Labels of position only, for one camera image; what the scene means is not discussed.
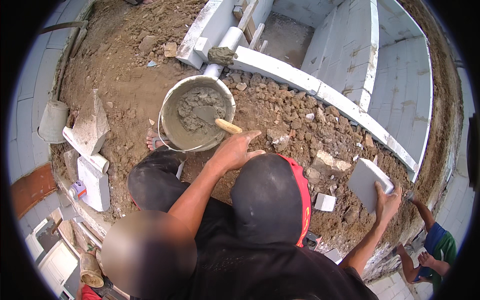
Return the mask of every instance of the trowel handle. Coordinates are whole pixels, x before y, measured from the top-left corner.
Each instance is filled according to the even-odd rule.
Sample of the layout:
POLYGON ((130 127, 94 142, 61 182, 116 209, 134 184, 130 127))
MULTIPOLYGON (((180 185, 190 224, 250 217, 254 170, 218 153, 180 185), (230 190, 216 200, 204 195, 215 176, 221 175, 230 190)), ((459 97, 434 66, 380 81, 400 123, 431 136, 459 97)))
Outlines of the trowel handle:
POLYGON ((215 119, 215 124, 221 129, 231 134, 242 133, 243 131, 242 128, 236 125, 233 125, 232 123, 227 122, 224 119, 215 119))

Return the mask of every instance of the white door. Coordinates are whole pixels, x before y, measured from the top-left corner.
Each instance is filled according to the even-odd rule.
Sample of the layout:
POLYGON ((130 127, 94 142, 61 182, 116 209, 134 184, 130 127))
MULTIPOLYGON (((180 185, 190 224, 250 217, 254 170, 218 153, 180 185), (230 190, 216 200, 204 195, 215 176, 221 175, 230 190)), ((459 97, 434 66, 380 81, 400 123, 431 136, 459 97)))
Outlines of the white door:
POLYGON ((55 295, 60 296, 63 283, 77 267, 78 261, 60 240, 47 253, 38 268, 55 295))

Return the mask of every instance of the hand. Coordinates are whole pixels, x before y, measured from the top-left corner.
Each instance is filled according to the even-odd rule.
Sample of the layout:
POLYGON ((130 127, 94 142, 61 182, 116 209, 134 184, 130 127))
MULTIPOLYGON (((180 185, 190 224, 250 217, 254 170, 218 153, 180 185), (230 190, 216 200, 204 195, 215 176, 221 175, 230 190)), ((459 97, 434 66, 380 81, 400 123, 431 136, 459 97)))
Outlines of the hand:
POLYGON ((261 133, 261 131, 255 130, 232 135, 220 144, 207 164, 210 167, 218 168, 224 174, 243 167, 250 158, 266 153, 264 150, 247 152, 250 141, 261 133))
POLYGON ((392 181, 395 189, 389 195, 384 193, 382 185, 378 181, 375 182, 375 189, 377 190, 377 205, 375 208, 377 220, 375 222, 377 225, 385 227, 398 211, 398 207, 402 201, 402 187, 400 186, 400 182, 397 180, 392 181))
POLYGON ((424 267, 431 268, 435 263, 435 258, 431 256, 428 252, 422 252, 419 255, 419 263, 424 267))

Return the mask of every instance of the paint can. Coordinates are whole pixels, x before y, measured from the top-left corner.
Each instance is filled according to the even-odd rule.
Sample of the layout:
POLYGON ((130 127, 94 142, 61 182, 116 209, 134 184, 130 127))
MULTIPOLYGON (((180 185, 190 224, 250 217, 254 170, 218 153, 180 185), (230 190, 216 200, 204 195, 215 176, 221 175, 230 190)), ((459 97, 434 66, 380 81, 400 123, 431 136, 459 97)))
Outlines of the paint can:
POLYGON ((70 194, 70 197, 78 202, 78 200, 87 194, 87 188, 81 180, 77 180, 70 186, 68 194, 70 194))

